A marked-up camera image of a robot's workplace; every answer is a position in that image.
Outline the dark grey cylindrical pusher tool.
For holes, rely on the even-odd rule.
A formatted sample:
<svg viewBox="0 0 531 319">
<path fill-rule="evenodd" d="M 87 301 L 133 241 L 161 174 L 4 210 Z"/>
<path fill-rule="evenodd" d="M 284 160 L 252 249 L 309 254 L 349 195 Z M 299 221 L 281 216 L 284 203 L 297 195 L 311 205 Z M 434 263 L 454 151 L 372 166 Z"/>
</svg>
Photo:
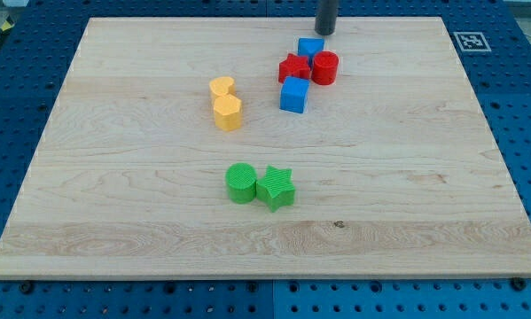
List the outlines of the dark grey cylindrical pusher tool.
<svg viewBox="0 0 531 319">
<path fill-rule="evenodd" d="M 339 0 L 318 0 L 315 31 L 319 35 L 332 35 L 335 31 L 338 12 Z"/>
</svg>

